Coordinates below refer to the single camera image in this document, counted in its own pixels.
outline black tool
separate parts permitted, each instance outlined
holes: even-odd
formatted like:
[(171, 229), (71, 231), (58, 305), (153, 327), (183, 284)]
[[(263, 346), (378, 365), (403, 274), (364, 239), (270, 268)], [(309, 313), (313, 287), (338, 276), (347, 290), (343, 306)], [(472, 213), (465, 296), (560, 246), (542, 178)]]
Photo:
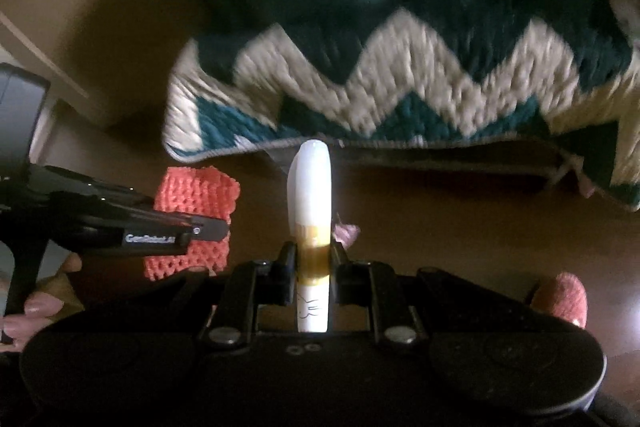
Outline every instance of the black tool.
[(437, 269), (399, 277), (332, 251), (335, 306), (367, 308), (366, 331), (261, 327), (261, 306), (293, 305), (291, 243), (226, 277), (181, 273), (30, 341), (38, 425), (602, 425), (606, 359), (587, 331)]
[[(14, 255), (4, 314), (19, 314), (34, 290), (49, 241), (80, 255), (184, 255), (193, 239), (221, 241), (223, 219), (153, 210), (133, 188), (29, 163), (48, 83), (0, 64), (0, 241)], [(11, 339), (4, 333), (2, 341)]]

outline orange knitted pad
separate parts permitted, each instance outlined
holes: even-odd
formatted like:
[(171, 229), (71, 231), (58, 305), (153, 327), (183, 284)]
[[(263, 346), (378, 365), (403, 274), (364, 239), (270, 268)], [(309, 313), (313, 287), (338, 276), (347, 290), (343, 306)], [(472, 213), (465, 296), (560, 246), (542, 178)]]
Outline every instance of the orange knitted pad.
[[(217, 217), (231, 223), (240, 184), (216, 168), (169, 167), (156, 194), (154, 209)], [(162, 279), (191, 266), (222, 271), (229, 254), (229, 234), (219, 243), (191, 241), (186, 255), (145, 257), (145, 276)]]
[(531, 307), (584, 328), (587, 325), (587, 291), (575, 275), (562, 272), (540, 286)]

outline wall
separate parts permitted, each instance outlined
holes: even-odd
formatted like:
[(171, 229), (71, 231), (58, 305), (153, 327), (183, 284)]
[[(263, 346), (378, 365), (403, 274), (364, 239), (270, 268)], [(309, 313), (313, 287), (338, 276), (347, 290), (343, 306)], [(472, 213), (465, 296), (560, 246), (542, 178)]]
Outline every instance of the wall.
[(0, 0), (0, 44), (107, 126), (164, 103), (175, 58), (215, 0)]
[(18, 60), (16, 60), (12, 54), (10, 54), (6, 49), (0, 46), (0, 64), (2, 64), (3, 62), (6, 64), (11, 64), (12, 66), (16, 66), (18, 68), (22, 67), (21, 63), (18, 62)]

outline orange crochet square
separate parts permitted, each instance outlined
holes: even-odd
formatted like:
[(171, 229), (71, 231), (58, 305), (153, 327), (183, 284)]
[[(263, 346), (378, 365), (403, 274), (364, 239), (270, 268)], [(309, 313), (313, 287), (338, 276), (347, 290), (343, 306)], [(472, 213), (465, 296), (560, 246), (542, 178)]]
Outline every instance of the orange crochet square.
[[(156, 194), (155, 210), (225, 219), (231, 224), (240, 184), (214, 167), (169, 167)], [(191, 241), (186, 255), (145, 257), (145, 276), (159, 280), (191, 266), (216, 273), (226, 267), (229, 233), (220, 242)]]

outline white cylindrical object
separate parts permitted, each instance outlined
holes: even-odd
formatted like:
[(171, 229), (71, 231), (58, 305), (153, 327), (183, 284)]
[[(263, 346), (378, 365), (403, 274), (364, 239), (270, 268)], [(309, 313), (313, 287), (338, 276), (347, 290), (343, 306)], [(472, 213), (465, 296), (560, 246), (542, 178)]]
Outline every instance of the white cylindrical object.
[(298, 331), (323, 332), (329, 313), (332, 216), (331, 160), (323, 142), (309, 140), (300, 147), (289, 171), (287, 197), (298, 245)]

